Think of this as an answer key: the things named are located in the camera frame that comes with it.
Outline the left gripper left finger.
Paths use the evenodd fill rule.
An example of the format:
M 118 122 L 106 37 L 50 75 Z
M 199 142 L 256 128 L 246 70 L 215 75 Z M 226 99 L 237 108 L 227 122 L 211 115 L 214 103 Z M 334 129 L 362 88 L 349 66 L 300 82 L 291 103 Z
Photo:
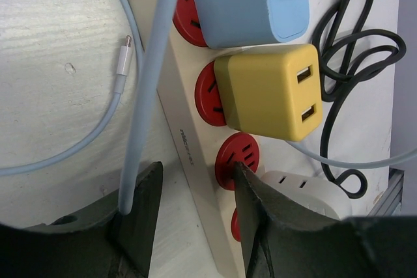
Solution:
M 128 215 L 114 191 L 50 225 L 1 225 L 1 276 L 148 277 L 162 185 L 157 161 L 137 175 Z

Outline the cream power strip red sockets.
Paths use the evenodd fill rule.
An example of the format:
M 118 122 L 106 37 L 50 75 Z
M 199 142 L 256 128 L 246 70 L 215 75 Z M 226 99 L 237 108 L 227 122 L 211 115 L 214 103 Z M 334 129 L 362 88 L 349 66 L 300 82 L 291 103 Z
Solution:
M 156 1 L 129 0 L 146 46 L 151 35 Z M 231 232 L 232 215 L 236 208 L 235 194 L 220 187 L 214 174 L 219 149 L 236 131 L 205 122 L 197 112 L 194 96 L 202 69 L 216 57 L 232 52 L 236 52 L 236 49 L 197 47 L 185 40 L 172 26 L 158 95 L 218 273 L 223 277 L 245 277 L 241 245 Z M 277 170 L 313 175 L 313 162 L 310 163 L 306 156 L 287 143 L 253 137 L 261 152 L 257 174 Z

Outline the yellow usb charger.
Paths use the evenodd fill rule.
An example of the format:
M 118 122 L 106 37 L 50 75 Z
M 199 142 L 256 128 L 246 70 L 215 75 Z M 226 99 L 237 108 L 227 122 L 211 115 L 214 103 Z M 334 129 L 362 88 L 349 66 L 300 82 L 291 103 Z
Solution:
M 226 124 L 299 142 L 323 119 L 319 58 L 311 44 L 250 48 L 214 61 Z

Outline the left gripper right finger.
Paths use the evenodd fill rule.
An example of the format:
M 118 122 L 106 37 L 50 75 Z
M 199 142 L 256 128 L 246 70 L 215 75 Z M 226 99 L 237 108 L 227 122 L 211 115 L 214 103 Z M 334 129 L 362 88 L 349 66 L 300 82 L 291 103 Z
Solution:
M 246 277 L 415 277 L 416 217 L 315 213 L 234 166 Z

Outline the white plug adapter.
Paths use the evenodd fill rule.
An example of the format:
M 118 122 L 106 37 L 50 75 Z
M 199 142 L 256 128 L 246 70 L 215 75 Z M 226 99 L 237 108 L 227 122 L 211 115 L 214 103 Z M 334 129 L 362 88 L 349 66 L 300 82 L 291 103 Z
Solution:
M 261 180 L 318 214 L 337 220 L 352 216 L 350 199 L 342 189 L 329 181 L 281 171 L 269 171 Z

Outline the light blue usb charger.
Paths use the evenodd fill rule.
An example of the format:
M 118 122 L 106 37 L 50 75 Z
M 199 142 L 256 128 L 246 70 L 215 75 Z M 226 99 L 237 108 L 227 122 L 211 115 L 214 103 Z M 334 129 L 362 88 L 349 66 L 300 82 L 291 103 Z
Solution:
M 212 49 L 286 43 L 309 25 L 309 0 L 194 0 Z

